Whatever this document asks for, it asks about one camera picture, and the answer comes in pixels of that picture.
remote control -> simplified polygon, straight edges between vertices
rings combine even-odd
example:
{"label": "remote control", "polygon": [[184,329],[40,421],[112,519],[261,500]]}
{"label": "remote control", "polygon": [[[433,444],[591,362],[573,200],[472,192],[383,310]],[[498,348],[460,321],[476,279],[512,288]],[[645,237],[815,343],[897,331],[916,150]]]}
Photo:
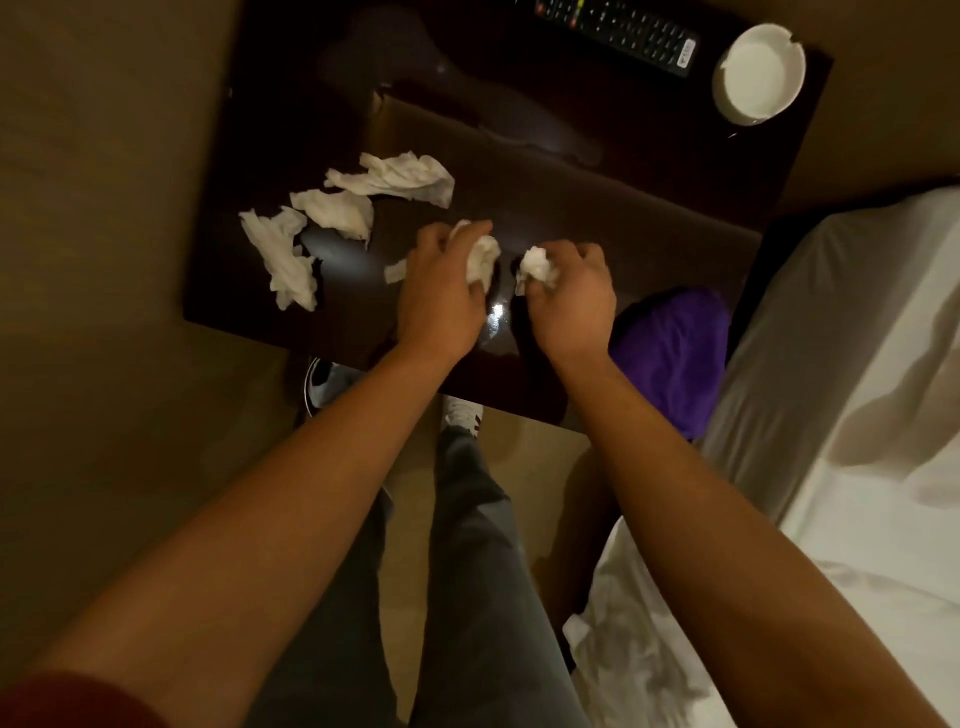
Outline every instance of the remote control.
{"label": "remote control", "polygon": [[628,0],[536,0],[534,14],[686,78],[700,37]]}

leg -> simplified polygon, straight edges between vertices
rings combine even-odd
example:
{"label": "leg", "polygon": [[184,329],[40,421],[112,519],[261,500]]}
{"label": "leg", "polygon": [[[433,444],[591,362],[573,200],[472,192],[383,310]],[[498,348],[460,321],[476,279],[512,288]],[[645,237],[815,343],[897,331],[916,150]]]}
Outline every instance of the leg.
{"label": "leg", "polygon": [[[323,379],[313,382],[317,411],[359,374],[327,365]],[[399,724],[380,637],[377,578],[391,507],[381,491],[323,598],[267,678],[246,728]]]}
{"label": "leg", "polygon": [[427,599],[412,725],[589,727],[510,499],[459,426],[444,429],[437,448]]}

red sleeve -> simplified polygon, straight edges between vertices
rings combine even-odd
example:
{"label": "red sleeve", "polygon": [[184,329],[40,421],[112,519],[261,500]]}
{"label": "red sleeve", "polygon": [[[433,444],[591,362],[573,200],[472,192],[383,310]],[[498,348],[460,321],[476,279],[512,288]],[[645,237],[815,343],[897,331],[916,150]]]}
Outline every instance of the red sleeve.
{"label": "red sleeve", "polygon": [[150,707],[108,683],[47,672],[0,693],[0,728],[168,728]]}

dark wooden table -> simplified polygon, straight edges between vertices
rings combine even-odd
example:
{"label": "dark wooden table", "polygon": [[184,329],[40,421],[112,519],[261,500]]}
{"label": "dark wooden table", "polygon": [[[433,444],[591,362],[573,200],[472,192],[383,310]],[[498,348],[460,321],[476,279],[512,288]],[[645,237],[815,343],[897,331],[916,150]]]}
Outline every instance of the dark wooden table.
{"label": "dark wooden table", "polygon": [[[188,321],[369,369],[392,346],[399,286],[383,267],[435,220],[494,221],[503,255],[477,348],[448,394],[564,423],[564,389],[530,336],[513,271],[543,240],[603,245],[619,306],[680,285],[733,305],[826,85],[807,48],[796,103],[751,129],[716,110],[713,68],[745,21],[681,0],[645,8],[702,36],[679,79],[499,0],[374,3],[251,0],[244,12],[201,203]],[[313,313],[276,307],[237,213],[274,215],[360,152],[438,159],[450,210],[374,202],[368,252],[311,224],[323,261]]]}

shoe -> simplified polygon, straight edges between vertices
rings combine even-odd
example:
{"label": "shoe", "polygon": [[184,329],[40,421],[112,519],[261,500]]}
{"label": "shoe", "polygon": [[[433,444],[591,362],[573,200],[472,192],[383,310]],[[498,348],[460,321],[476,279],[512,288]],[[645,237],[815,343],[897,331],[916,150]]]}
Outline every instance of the shoe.
{"label": "shoe", "polygon": [[462,427],[473,437],[480,432],[483,422],[483,405],[444,395],[443,427]]}
{"label": "shoe", "polygon": [[306,381],[303,383],[303,401],[307,414],[310,417],[315,416],[363,377],[364,373],[357,369],[314,359],[306,370]]}

